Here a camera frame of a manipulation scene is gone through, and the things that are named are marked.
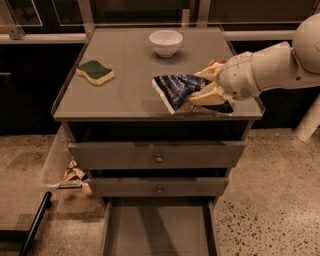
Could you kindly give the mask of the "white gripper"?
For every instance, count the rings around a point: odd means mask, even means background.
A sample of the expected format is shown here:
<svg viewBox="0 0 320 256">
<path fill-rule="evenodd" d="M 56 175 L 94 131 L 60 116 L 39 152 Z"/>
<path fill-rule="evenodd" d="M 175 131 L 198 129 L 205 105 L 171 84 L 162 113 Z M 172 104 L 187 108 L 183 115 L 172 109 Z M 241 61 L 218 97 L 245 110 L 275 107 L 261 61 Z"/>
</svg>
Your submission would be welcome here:
<svg viewBox="0 0 320 256">
<path fill-rule="evenodd" d="M 214 64 L 195 74 L 210 83 L 199 92 L 190 95 L 189 101 L 196 106 L 216 106 L 227 101 L 227 93 L 235 100 L 246 100 L 260 95 L 253 75 L 253 54 L 245 52 L 233 56 L 224 65 Z"/>
</svg>

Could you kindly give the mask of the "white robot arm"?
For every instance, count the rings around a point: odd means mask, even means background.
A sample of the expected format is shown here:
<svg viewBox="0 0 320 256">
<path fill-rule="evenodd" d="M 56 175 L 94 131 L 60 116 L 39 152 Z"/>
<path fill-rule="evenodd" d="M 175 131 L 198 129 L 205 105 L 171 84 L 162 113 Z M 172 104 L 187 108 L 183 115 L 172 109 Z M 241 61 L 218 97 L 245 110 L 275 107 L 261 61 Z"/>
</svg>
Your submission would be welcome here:
<svg viewBox="0 0 320 256">
<path fill-rule="evenodd" d="M 195 106 L 218 106 L 255 98 L 273 89 L 317 87 L 320 83 L 320 14 L 303 21 L 293 40 L 226 62 L 213 61 L 196 74 L 209 84 L 189 96 Z"/>
</svg>

